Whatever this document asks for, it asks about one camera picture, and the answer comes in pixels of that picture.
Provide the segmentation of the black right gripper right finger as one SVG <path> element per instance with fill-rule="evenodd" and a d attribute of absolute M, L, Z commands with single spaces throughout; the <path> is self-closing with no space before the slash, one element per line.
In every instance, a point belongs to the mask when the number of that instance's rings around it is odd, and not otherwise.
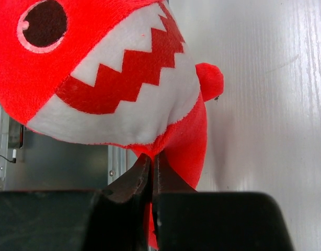
<path fill-rule="evenodd" d="M 155 158 L 153 219 L 160 250 L 293 250 L 276 201 L 261 192 L 197 192 Z"/>

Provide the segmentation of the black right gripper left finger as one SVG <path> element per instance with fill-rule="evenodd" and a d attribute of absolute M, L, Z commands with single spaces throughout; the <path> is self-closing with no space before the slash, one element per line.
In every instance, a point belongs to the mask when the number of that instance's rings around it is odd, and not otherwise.
<path fill-rule="evenodd" d="M 147 250 L 150 165 L 103 190 L 0 192 L 0 250 Z"/>

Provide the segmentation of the red shark plush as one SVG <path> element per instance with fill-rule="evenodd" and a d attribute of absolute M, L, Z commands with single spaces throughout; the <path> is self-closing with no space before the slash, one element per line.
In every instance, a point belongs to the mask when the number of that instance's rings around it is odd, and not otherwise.
<path fill-rule="evenodd" d="M 191 187 L 218 67 L 195 64 L 166 1 L 0 1 L 0 105 L 60 141 L 160 152 Z"/>

